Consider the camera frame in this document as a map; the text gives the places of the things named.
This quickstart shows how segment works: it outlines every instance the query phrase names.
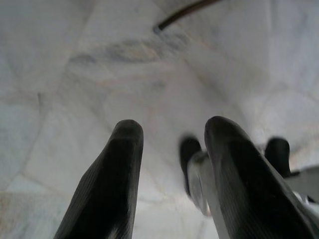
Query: black cable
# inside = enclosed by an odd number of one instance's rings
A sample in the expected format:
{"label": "black cable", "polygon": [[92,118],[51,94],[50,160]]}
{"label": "black cable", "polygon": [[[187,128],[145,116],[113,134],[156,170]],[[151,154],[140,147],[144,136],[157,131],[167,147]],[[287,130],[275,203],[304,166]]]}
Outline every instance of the black cable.
{"label": "black cable", "polygon": [[188,15],[190,13],[193,13],[197,10],[200,10],[200,9],[202,9],[210,4],[216,3],[218,1],[222,1],[222,0],[202,0],[202,1],[192,3],[192,4],[182,8],[181,10],[177,11],[176,13],[174,13],[173,15],[171,15],[170,17],[168,17],[167,19],[162,21],[160,24],[155,26],[154,32],[158,33],[160,31],[163,31],[166,27],[168,27],[169,25],[171,25],[175,21],[181,19],[182,17],[185,17],[186,15]]}

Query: white marble surface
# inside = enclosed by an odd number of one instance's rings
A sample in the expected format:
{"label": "white marble surface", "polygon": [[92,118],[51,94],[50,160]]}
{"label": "white marble surface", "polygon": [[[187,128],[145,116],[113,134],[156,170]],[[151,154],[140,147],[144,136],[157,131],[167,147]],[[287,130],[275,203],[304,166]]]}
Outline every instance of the white marble surface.
{"label": "white marble surface", "polygon": [[133,238],[218,238],[177,148],[204,147],[214,115],[286,137],[292,169],[319,164],[319,2],[225,0],[153,34],[189,2],[0,2],[0,239],[52,238],[123,119],[145,133]]}

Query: marble floor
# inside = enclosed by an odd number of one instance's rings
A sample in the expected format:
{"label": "marble floor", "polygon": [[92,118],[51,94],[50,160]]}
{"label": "marble floor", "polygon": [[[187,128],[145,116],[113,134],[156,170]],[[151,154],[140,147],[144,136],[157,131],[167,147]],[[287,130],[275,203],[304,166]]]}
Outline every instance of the marble floor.
{"label": "marble floor", "polygon": [[133,238],[218,238],[183,189],[177,145],[221,115],[319,164],[319,2],[0,1],[0,239],[50,239],[123,119],[145,133]]}

